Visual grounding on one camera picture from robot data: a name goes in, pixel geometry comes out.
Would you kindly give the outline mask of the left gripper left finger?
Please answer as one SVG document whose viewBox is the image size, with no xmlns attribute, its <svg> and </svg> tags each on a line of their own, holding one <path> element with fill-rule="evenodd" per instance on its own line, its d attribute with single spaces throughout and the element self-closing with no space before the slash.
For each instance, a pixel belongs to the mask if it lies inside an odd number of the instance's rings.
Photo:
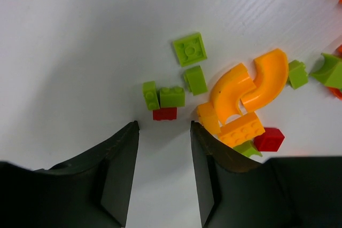
<svg viewBox="0 0 342 228">
<path fill-rule="evenodd" d="M 139 142 L 128 123 L 50 169 L 1 162 L 1 227 L 125 227 Z"/>
</svg>

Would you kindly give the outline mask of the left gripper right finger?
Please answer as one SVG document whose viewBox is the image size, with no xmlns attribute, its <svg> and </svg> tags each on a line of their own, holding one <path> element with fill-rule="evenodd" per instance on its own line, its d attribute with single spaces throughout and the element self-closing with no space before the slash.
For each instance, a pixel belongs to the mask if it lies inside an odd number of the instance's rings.
<svg viewBox="0 0 342 228">
<path fill-rule="evenodd" d="M 190 127 L 202 227 L 341 227 L 341 157 L 259 163 Z"/>
</svg>

